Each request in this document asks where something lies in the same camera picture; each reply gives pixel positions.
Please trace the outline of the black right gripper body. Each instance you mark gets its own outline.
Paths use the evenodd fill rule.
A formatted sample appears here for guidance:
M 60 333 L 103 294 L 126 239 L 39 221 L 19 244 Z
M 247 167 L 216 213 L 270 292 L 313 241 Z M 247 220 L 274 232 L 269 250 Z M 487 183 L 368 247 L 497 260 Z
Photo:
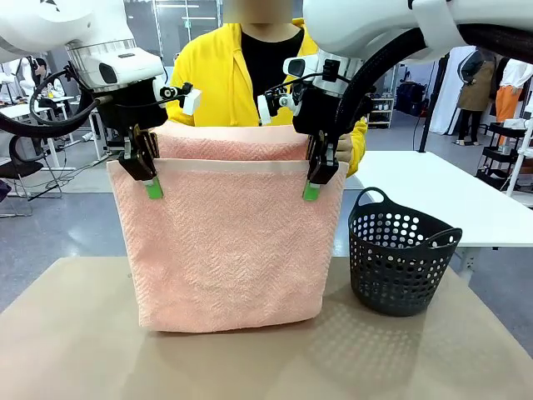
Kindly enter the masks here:
M 348 106 L 346 113 L 350 118 L 348 122 L 336 130 L 336 113 L 339 97 L 325 94 L 321 89 L 311 84 L 294 84 L 292 86 L 292 98 L 298 101 L 299 111 L 293 114 L 292 125 L 297 133 L 310 136 L 317 135 L 320 131 L 325 133 L 350 133 L 356 126 L 356 122 L 372 110 L 372 99 L 364 96 L 356 107 Z

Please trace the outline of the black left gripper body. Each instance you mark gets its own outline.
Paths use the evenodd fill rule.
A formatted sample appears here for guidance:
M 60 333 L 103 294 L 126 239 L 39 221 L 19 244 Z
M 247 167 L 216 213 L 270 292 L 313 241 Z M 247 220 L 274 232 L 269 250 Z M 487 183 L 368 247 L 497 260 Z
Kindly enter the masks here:
M 156 128 L 167 120 L 159 90 L 161 79 L 135 82 L 113 92 L 106 92 L 112 100 L 97 107 L 98 113 L 106 128 L 113 129 L 120 137 L 127 137 L 135 126 L 140 129 Z

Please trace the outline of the person's left hand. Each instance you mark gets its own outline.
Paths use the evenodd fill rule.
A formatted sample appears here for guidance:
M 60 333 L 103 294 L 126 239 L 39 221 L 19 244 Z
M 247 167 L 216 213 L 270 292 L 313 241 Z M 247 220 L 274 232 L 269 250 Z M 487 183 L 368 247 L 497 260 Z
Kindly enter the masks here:
M 353 144 L 351 134 L 343 134 L 339 137 L 336 147 L 336 158 L 339 162 L 350 163 L 352 160 Z

